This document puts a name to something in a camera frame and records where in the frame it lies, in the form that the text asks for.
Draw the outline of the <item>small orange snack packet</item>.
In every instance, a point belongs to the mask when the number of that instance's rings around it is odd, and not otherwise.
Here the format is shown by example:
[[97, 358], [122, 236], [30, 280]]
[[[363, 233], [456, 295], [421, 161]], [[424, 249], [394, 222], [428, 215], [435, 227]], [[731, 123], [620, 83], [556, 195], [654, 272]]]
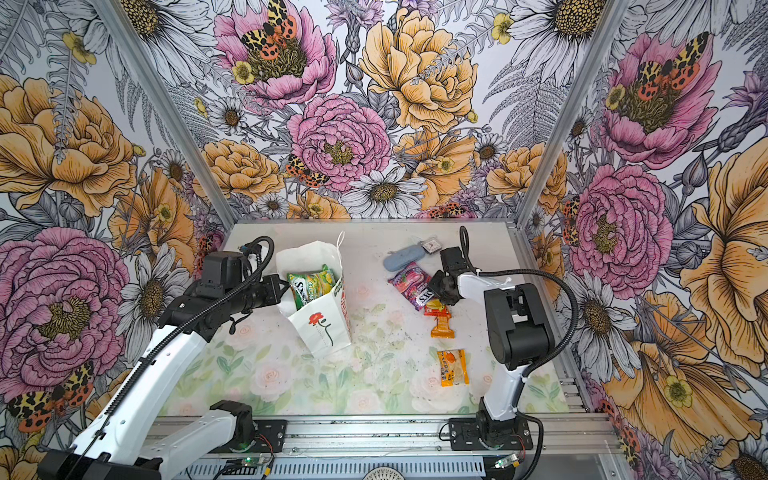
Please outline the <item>small orange snack packet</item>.
[[442, 387], [468, 385], [470, 383], [465, 351], [443, 350], [437, 353]]

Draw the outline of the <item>white paper bag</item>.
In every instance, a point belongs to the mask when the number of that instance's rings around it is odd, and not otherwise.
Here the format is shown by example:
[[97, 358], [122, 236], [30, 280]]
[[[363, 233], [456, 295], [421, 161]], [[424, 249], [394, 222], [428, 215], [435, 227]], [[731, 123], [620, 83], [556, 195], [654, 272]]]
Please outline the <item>white paper bag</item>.
[[[288, 284], [278, 303], [280, 313], [293, 325], [310, 354], [321, 359], [351, 345], [350, 324], [344, 291], [344, 270], [340, 247], [345, 238], [340, 233], [335, 243], [314, 241], [282, 250], [276, 256], [277, 273]], [[332, 291], [297, 310], [288, 283], [289, 273], [316, 272], [327, 265], [336, 276]]]

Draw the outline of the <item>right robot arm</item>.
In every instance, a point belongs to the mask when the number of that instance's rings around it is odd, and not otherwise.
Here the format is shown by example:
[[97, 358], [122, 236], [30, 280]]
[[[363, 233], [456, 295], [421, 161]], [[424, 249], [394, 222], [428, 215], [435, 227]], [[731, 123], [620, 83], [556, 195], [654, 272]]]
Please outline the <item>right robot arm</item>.
[[497, 362], [475, 417], [448, 422], [451, 449], [532, 450], [532, 420], [522, 412], [520, 400], [530, 376], [527, 369], [555, 347], [539, 290], [531, 283], [478, 275], [458, 247], [442, 250], [440, 260], [442, 267], [429, 288], [447, 305], [472, 300], [484, 307], [481, 325]]

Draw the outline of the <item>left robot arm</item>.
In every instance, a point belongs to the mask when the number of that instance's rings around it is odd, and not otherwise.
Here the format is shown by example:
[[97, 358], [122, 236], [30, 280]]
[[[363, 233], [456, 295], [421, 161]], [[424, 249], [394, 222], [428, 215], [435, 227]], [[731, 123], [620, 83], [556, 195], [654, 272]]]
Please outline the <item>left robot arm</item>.
[[176, 384], [217, 331], [279, 302], [281, 281], [264, 272], [274, 253], [273, 239], [259, 236], [236, 252], [207, 255], [201, 278], [161, 314], [147, 350], [107, 406], [71, 446], [45, 454], [38, 477], [172, 479], [219, 447], [251, 447], [257, 437], [252, 409], [232, 400], [214, 403], [153, 445], [145, 440]]

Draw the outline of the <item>green yellow snack packet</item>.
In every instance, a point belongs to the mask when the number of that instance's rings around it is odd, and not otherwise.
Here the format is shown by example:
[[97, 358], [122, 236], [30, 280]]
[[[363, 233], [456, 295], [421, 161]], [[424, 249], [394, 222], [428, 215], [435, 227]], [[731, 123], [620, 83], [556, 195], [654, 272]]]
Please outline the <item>green yellow snack packet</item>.
[[332, 291], [335, 273], [327, 266], [316, 272], [289, 273], [287, 276], [297, 310]]

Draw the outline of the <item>pink Fox's candy bag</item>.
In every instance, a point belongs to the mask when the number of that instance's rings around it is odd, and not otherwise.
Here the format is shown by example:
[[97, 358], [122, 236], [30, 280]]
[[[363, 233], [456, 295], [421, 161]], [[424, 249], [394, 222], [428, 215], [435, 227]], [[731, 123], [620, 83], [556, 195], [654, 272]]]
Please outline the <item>pink Fox's candy bag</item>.
[[429, 287], [432, 276], [416, 262], [411, 262], [388, 280], [417, 311], [422, 310], [434, 298]]

